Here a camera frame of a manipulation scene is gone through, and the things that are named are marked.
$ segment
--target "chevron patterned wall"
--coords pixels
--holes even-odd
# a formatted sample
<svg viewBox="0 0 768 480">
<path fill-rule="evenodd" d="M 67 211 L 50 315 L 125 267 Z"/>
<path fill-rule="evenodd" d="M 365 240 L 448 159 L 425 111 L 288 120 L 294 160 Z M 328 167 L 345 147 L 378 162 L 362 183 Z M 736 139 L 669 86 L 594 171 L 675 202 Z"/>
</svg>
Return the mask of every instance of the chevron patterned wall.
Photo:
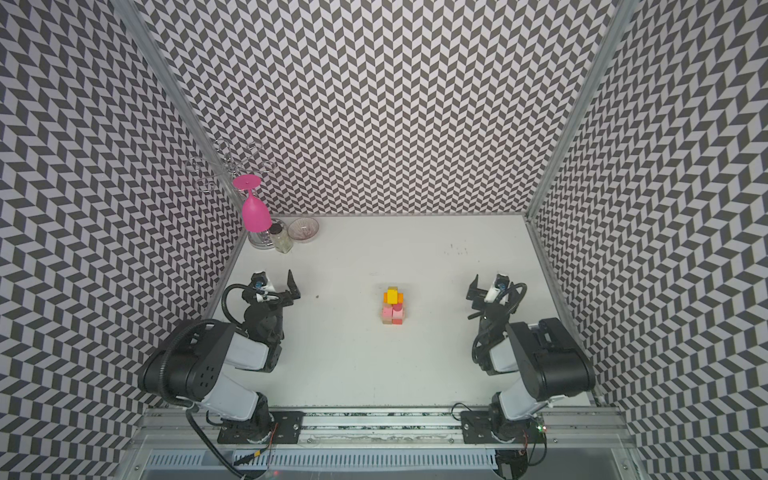
<svg viewBox="0 0 768 480">
<path fill-rule="evenodd" d="M 537 219 L 655 478 L 768 478 L 766 37 L 642 2 Z"/>
<path fill-rule="evenodd" d="M 212 138 L 262 141 L 274 212 L 523 211 L 611 0 L 142 0 Z M 252 169 L 260 171 L 260 163 Z"/>
<path fill-rule="evenodd" d="M 191 188 L 195 146 L 105 2 L 0 2 L 0 24 L 0 477 L 105 478 L 235 216 Z"/>
</svg>

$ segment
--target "wooden block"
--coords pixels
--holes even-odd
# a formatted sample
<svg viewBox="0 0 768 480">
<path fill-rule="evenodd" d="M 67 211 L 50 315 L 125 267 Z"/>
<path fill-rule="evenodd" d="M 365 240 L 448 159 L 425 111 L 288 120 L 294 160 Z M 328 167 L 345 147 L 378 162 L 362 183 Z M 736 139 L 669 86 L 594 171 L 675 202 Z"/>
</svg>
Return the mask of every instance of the wooden block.
<svg viewBox="0 0 768 480">
<path fill-rule="evenodd" d="M 386 291 L 386 302 L 389 305 L 394 305 L 395 303 L 397 303 L 397 287 L 396 286 L 391 286 Z"/>
<path fill-rule="evenodd" d="M 398 303 L 396 305 L 392 305 L 392 318 L 393 319 L 404 319 L 406 317 L 405 312 L 402 309 L 402 303 Z"/>
<path fill-rule="evenodd" d="M 392 305 L 384 302 L 382 305 L 382 323 L 384 325 L 392 325 Z"/>
</svg>

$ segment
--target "glass jar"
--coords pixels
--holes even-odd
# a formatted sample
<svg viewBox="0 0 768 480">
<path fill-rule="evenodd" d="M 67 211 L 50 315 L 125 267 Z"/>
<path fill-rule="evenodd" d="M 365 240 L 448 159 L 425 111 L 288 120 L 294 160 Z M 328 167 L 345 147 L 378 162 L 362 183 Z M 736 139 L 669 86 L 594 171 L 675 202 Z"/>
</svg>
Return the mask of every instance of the glass jar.
<svg viewBox="0 0 768 480">
<path fill-rule="evenodd" d="M 293 240 L 288 236 L 287 230 L 279 223 L 273 223 L 270 227 L 270 238 L 275 250 L 280 253 L 288 253 L 293 247 Z"/>
<path fill-rule="evenodd" d="M 272 225 L 280 225 L 284 230 L 286 228 L 286 224 L 282 220 L 276 218 L 272 219 Z M 248 232 L 248 240 L 251 245 L 259 250 L 274 248 L 269 230 L 264 230 L 263 232 Z"/>
</svg>

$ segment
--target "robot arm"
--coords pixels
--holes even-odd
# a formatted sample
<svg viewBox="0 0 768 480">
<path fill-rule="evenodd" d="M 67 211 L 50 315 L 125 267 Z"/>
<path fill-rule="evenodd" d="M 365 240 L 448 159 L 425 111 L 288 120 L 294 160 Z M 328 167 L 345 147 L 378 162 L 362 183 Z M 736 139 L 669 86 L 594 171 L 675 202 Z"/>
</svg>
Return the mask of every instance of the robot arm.
<svg viewBox="0 0 768 480">
<path fill-rule="evenodd" d="M 556 399 L 594 388 L 591 362 L 559 319 L 511 323 L 506 331 L 520 378 L 492 401 L 505 419 L 527 418 Z"/>
<path fill-rule="evenodd" d="M 234 289 L 243 291 L 242 298 L 248 302 L 242 320 L 232 316 L 227 308 L 227 298 Z M 301 298 L 299 287 L 293 280 L 293 272 L 288 270 L 288 290 L 278 293 L 265 272 L 254 273 L 248 285 L 233 283 L 229 285 L 221 295 L 221 311 L 224 316 L 238 326 L 245 337 L 259 345 L 266 346 L 267 353 L 264 362 L 258 368 L 252 368 L 246 363 L 231 364 L 239 369 L 256 370 L 258 372 L 271 372 L 277 365 L 280 346 L 283 337 L 283 308 L 293 305 L 294 300 Z"/>
<path fill-rule="evenodd" d="M 179 325 L 141 367 L 140 389 L 163 395 L 160 371 L 171 347 L 173 351 L 167 358 L 167 374 L 163 378 L 167 393 L 175 399 L 197 403 L 221 415 L 222 419 L 247 422 L 253 418 L 260 394 L 242 387 L 221 369 L 225 363 L 261 369 L 269 347 L 241 336 L 232 323 L 216 320 L 185 323 Z"/>
<path fill-rule="evenodd" d="M 478 276 L 469 285 L 466 298 L 478 312 L 468 318 L 480 317 L 478 335 L 472 343 L 472 361 L 489 375 L 517 370 L 514 354 L 504 342 L 504 332 L 509 316 L 517 311 L 527 290 L 524 283 L 512 283 L 505 275 L 497 275 L 488 290 L 478 288 Z"/>
</svg>

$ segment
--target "white table surface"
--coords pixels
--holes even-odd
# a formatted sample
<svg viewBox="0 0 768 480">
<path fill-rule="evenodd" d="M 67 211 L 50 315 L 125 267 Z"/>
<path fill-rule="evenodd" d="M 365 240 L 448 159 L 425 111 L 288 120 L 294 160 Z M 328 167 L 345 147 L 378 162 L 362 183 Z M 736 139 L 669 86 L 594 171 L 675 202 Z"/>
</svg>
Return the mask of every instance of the white table surface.
<svg viewBox="0 0 768 480">
<path fill-rule="evenodd" d="M 523 217 L 317 217 L 311 243 L 288 254 L 246 242 L 227 281 L 249 283 L 266 271 L 278 291 L 293 271 L 302 297 L 283 310 L 285 340 L 271 373 L 225 366 L 224 372 L 267 396 L 272 406 L 487 405 L 517 373 L 488 376 L 472 362 L 478 320 L 465 299 L 480 275 L 528 284 L 511 321 L 556 317 Z M 292 219 L 284 219 L 290 224 Z M 383 325 L 383 294 L 405 294 L 403 325 Z M 242 290 L 229 295 L 243 318 Z M 219 305 L 214 318 L 225 320 Z M 589 405 L 586 394 L 559 405 Z"/>
</svg>

